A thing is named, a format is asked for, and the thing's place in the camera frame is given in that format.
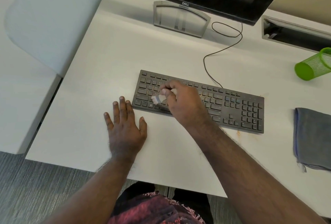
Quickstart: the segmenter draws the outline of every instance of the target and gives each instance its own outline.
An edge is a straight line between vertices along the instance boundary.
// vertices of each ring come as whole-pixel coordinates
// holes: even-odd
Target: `black cable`
[[[232,28],[232,29],[234,29],[234,30],[236,30],[237,32],[239,32],[239,34],[237,35],[237,36],[229,36],[229,35],[226,35],[226,34],[221,34],[220,32],[218,32],[218,31],[216,31],[215,29],[214,29],[214,24],[215,23],[218,23],[218,24],[222,24],[222,25],[226,25],[226,26],[228,26],[228,27],[230,27],[230,28]],[[211,53],[211,54],[208,54],[208,55],[206,55],[205,57],[204,57],[204,67],[205,67],[205,71],[206,71],[206,73],[208,74],[208,76],[213,80],[213,81],[215,81],[217,84],[219,84],[220,86],[221,86],[221,88],[223,88],[222,87],[222,85],[220,84],[220,83],[218,83],[210,74],[209,74],[209,72],[207,71],[207,68],[206,68],[206,64],[205,64],[205,58],[206,57],[208,57],[208,56],[210,56],[210,55],[213,55],[213,54],[216,54],[216,53],[219,53],[219,52],[221,52],[221,51],[224,51],[224,50],[226,50],[226,49],[229,49],[230,47],[233,47],[234,45],[236,45],[236,44],[238,44],[242,39],[243,39],[243,34],[242,34],[242,32],[243,32],[243,24],[241,23],[241,31],[239,31],[238,29],[235,29],[234,27],[232,27],[232,26],[230,26],[230,25],[227,25],[227,24],[224,24],[224,23],[222,23],[222,22],[213,22],[212,23],[212,29],[214,30],[214,32],[216,32],[216,33],[218,33],[218,34],[221,34],[221,35],[223,35],[223,36],[225,36],[225,37],[228,37],[228,38],[237,38],[238,36],[240,36],[241,35],[241,38],[240,38],[240,40],[237,42],[237,43],[235,43],[235,44],[233,44],[233,45],[231,45],[231,46],[228,46],[228,47],[226,47],[226,48],[224,48],[224,49],[222,49],[222,50],[219,50],[219,51],[217,51],[217,52],[214,52],[214,53]]]

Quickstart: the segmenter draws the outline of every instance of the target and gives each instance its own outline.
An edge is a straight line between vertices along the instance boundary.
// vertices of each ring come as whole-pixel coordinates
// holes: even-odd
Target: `forearm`
[[[215,124],[189,130],[243,223],[323,223]]]
[[[106,223],[134,159],[111,158],[45,224]]]

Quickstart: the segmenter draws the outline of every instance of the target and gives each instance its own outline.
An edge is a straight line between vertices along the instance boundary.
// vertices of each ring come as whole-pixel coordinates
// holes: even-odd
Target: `gray carpet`
[[[78,190],[92,172],[24,159],[24,155],[0,152],[0,223],[36,224]],[[127,180],[122,191],[135,181]],[[163,195],[173,188],[156,185]],[[228,199],[209,196],[217,224],[241,223]]]

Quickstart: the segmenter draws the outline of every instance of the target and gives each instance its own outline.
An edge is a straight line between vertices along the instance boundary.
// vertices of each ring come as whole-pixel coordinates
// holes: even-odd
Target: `left hand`
[[[141,117],[139,129],[137,128],[131,103],[128,100],[125,101],[123,96],[119,98],[119,108],[118,102],[113,102],[113,110],[114,123],[110,119],[109,113],[104,113],[110,152],[114,158],[133,161],[147,138],[147,123]]]

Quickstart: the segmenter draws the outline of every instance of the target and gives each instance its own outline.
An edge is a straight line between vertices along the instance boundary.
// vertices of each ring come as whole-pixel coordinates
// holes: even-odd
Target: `green pen holder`
[[[294,71],[303,80],[312,80],[331,72],[331,48],[323,48],[319,53],[297,63]]]

